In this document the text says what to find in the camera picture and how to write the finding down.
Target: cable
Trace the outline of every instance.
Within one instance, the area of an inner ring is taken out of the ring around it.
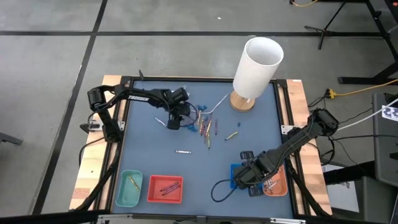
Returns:
[[[308,4],[305,4],[305,5],[299,5],[299,4],[297,4],[296,2],[294,2],[294,0],[292,0],[291,3],[292,3],[293,5],[295,5],[295,6],[297,6],[297,7],[307,7],[307,6],[310,6],[310,5],[314,4],[314,3],[316,3],[317,1],[318,1],[318,0],[315,0],[315,1],[310,2],[310,3],[308,3]]]
[[[367,109],[366,111],[360,112],[359,114],[353,116],[352,118],[348,118],[347,120],[342,121],[342,122],[340,122],[339,124],[343,124],[343,123],[345,123],[345,122],[347,122],[347,121],[349,121],[349,120],[351,120],[351,119],[357,118],[358,116],[361,116],[362,114],[365,114],[366,112],[368,112],[368,111],[371,110],[371,109],[372,109],[372,108],[369,108],[369,109]]]
[[[191,123],[186,124],[186,125],[180,125],[180,127],[187,127],[187,126],[189,126],[189,125],[191,125],[191,124],[195,124],[196,121],[197,121],[198,118],[199,118],[199,113],[198,113],[197,108],[196,108],[195,106],[193,106],[190,102],[187,102],[187,101],[186,101],[186,103],[188,103],[192,108],[195,109],[195,114],[196,114],[196,116],[195,116],[195,119],[194,119]]]
[[[321,97],[316,98],[314,101],[312,101],[312,103],[309,103],[309,104],[308,104],[308,107],[311,108],[311,107],[316,106],[317,104],[319,104],[319,102],[321,102],[323,99],[325,99],[325,97],[326,97],[326,96],[321,96]]]
[[[94,141],[92,141],[92,142],[89,142],[89,143],[85,144],[85,145],[80,149],[80,152],[79,152],[79,167],[80,167],[80,164],[81,164],[81,157],[82,157],[82,155],[83,155],[83,150],[85,149],[85,147],[89,146],[90,144],[96,143],[96,142],[98,142],[98,141],[100,141],[100,140],[102,140],[102,139],[104,139],[104,137],[99,138],[99,139],[97,139],[97,140],[94,140]]]
[[[229,196],[231,196],[231,194],[238,188],[238,186],[235,186],[234,187],[234,189],[232,189],[229,193],[228,193],[228,195],[226,195],[223,199],[221,199],[221,200],[216,200],[216,199],[214,199],[214,197],[213,197],[213,191],[214,191],[214,188],[218,185],[218,184],[220,184],[220,183],[222,183],[222,182],[227,182],[227,181],[234,181],[233,179],[225,179],[225,180],[220,180],[219,182],[217,182],[214,186],[213,186],[213,188],[211,188],[211,193],[210,193],[210,196],[211,196],[211,199],[214,201],[214,202],[223,202],[223,201],[225,201]]]
[[[398,101],[398,98],[395,99],[393,102],[389,103],[386,107],[393,105],[393,104],[394,104],[395,102],[397,102],[397,101]],[[355,123],[352,123],[352,124],[349,124],[349,125],[344,126],[344,127],[342,127],[342,128],[339,128],[339,129],[337,129],[337,131],[340,131],[340,130],[349,128],[349,127],[351,127],[351,126],[354,126],[355,124],[359,124],[360,122],[362,122],[362,121],[364,121],[364,120],[366,120],[366,119],[369,119],[369,118],[373,117],[374,115],[380,113],[382,110],[383,110],[383,108],[381,108],[381,109],[379,109],[378,111],[376,111],[375,113],[373,113],[373,114],[371,114],[371,115],[365,117],[364,119],[361,119],[361,120],[359,120],[359,121],[357,121],[357,122],[355,122]]]
[[[334,139],[334,140],[337,141],[337,140],[343,140],[343,139],[349,139],[349,138],[366,138],[366,137],[390,137],[390,138],[398,138],[398,136],[389,135],[389,134],[367,134],[367,135],[362,135],[362,136],[348,136],[348,137],[336,138],[336,139]]]
[[[348,152],[347,152],[346,149],[344,148],[344,145],[343,145],[341,142],[339,142],[338,140],[336,140],[336,139],[333,139],[333,138],[332,138],[332,140],[338,142],[338,143],[340,144],[340,146],[342,146],[342,148],[343,148],[344,152],[346,153],[348,159],[350,159],[351,162],[355,163],[355,165],[357,165],[357,166],[363,171],[363,173],[364,173],[365,175],[367,175],[367,173],[365,172],[365,170],[362,169],[362,167],[361,167],[360,165],[358,165],[358,164],[349,156]]]
[[[372,90],[372,89],[374,89],[374,88],[379,88],[379,87],[382,87],[382,86],[386,86],[386,85],[389,85],[389,84],[394,83],[394,82],[398,82],[398,79],[393,80],[393,81],[390,81],[390,82],[387,82],[387,83],[385,83],[385,84],[381,84],[381,85],[377,85],[377,86],[372,86],[372,87],[368,87],[368,88],[365,88],[365,89],[362,89],[362,90],[352,91],[352,92],[349,92],[349,93],[336,93],[336,92],[334,92],[334,91],[331,89],[331,90],[330,90],[330,94],[333,95],[333,97],[334,97],[334,96],[348,96],[348,95],[352,95],[352,94],[355,94],[355,93],[361,93],[361,92],[366,91],[366,90]]]
[[[319,156],[321,156],[321,151],[319,150],[318,146],[316,146],[316,145],[314,145],[314,144],[312,144],[310,142],[307,142],[306,144],[309,144],[309,145],[315,147],[317,149],[317,151],[318,151]]]
[[[221,99],[220,102],[218,102],[218,103],[216,104],[216,106],[215,106],[210,112],[201,112],[201,114],[211,114],[212,112],[214,112],[214,110],[217,108],[217,106],[219,106],[219,105],[225,100],[225,98],[226,98],[229,94],[230,94],[230,93],[228,93],[227,95],[225,95],[225,96],[223,97],[223,99]]]
[[[335,143],[333,142],[333,140],[331,139],[331,136],[328,136],[328,140],[330,141],[331,144],[331,149],[327,152],[325,152],[324,154],[320,155],[320,159],[322,159],[325,155],[331,153],[329,159],[326,162],[322,162],[321,166],[325,166],[328,165],[334,158],[335,158],[335,154],[336,154],[336,147],[335,147]]]

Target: small stick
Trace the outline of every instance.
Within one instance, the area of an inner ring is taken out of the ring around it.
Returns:
[[[139,191],[138,185],[136,184],[136,182],[134,181],[134,179],[130,175],[129,175],[129,179],[132,182],[132,184],[134,184],[134,186],[136,187],[137,191]]]
[[[174,187],[174,186],[176,186],[176,185],[178,185],[178,182],[176,182],[176,183],[174,183],[174,184],[170,184],[169,186],[162,188],[160,191],[165,191],[165,190],[167,190],[167,189],[169,189],[169,188],[171,188],[171,187]]]
[[[234,133],[232,133],[230,136],[228,136],[226,139],[224,139],[224,141],[227,141],[228,139],[232,138],[233,136],[235,136],[236,134],[238,134],[239,131],[235,131]]]
[[[217,123],[218,123],[218,119],[216,119],[216,123],[214,125],[214,133],[217,135]]]
[[[207,135],[207,148],[210,150],[210,133]]]
[[[209,121],[209,125],[207,126],[206,134],[209,134],[211,126],[211,120]]]
[[[200,115],[201,115],[201,110],[199,111],[199,115],[198,115],[198,123],[197,123],[198,127],[199,127],[199,122],[200,122]]]
[[[205,119],[202,118],[201,119],[201,123],[200,123],[200,135],[203,134],[203,131],[205,130]]]
[[[213,113],[210,114],[209,116],[209,123],[207,123],[207,125],[210,125],[210,121],[211,121],[211,116],[213,115]]]
[[[157,121],[157,122],[159,122],[160,124],[162,124],[163,126],[167,126],[163,121],[161,121],[159,118],[156,118],[155,117],[155,120]]]
[[[167,190],[162,194],[162,196],[167,195],[167,194],[173,192],[174,190],[177,190],[178,188],[180,188],[179,185],[176,185],[176,186],[174,186],[174,187],[172,187],[172,188],[169,188],[169,189],[167,189]]]
[[[176,150],[175,153],[186,153],[186,154],[191,154],[191,151],[181,151],[181,150]]]

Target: concrete floor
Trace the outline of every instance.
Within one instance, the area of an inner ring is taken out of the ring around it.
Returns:
[[[93,29],[101,0],[0,1],[0,30]],[[288,0],[109,0],[100,30],[230,30],[299,31],[304,25],[323,27],[337,3],[299,8]],[[374,7],[382,9],[382,1]],[[395,23],[385,12],[386,29]],[[377,31],[365,5],[347,4],[330,26],[336,31]],[[339,85],[337,77],[371,77],[393,62],[379,38],[327,38],[321,51],[318,39],[271,37],[285,58],[275,78],[302,79],[307,101],[326,88],[338,93],[366,86]],[[398,34],[392,36],[398,48]],[[88,36],[0,36],[0,132],[25,141],[21,146],[0,144],[0,216],[23,215],[42,175],[61,118],[85,52]],[[78,172],[78,151],[86,141],[79,124],[90,113],[86,92],[101,84],[103,75],[173,75],[233,77],[249,37],[97,37],[73,110],[65,142],[44,205],[44,213],[67,211]],[[327,108],[343,120],[371,107],[371,95],[396,93],[396,86],[327,100]],[[371,120],[336,134],[371,134]],[[322,152],[330,145],[320,138]],[[356,162],[373,159],[372,139],[342,143]],[[335,162],[351,165],[340,146]]]

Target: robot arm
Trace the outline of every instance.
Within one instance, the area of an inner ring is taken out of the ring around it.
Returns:
[[[316,109],[308,117],[308,125],[292,129],[289,132],[292,137],[277,149],[262,151],[256,157],[251,156],[251,151],[241,152],[241,158],[247,161],[235,168],[233,180],[240,189],[264,182],[277,173],[291,153],[298,151],[313,138],[331,136],[337,129],[338,121],[335,117],[326,109]]]
[[[114,93],[114,97],[108,102],[106,102],[104,94],[106,91]],[[120,100],[141,101],[156,108],[163,108],[169,113],[167,128],[173,130],[180,128],[181,115],[189,116],[190,114],[190,103],[186,102],[188,94],[183,88],[175,91],[167,89],[140,90],[122,85],[102,85],[91,89],[87,95],[91,110],[98,113],[104,124],[102,128],[107,142],[120,142],[122,139],[122,132],[120,132],[117,121],[112,119],[107,110]]]

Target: orange bin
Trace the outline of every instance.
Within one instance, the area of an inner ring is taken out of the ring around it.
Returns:
[[[181,203],[183,178],[179,176],[152,175],[149,181],[148,202]]]
[[[282,165],[279,167],[278,172],[271,177],[271,185],[268,181],[265,181],[262,186],[262,191],[268,196],[284,196],[287,194],[287,182],[285,175],[285,167]]]

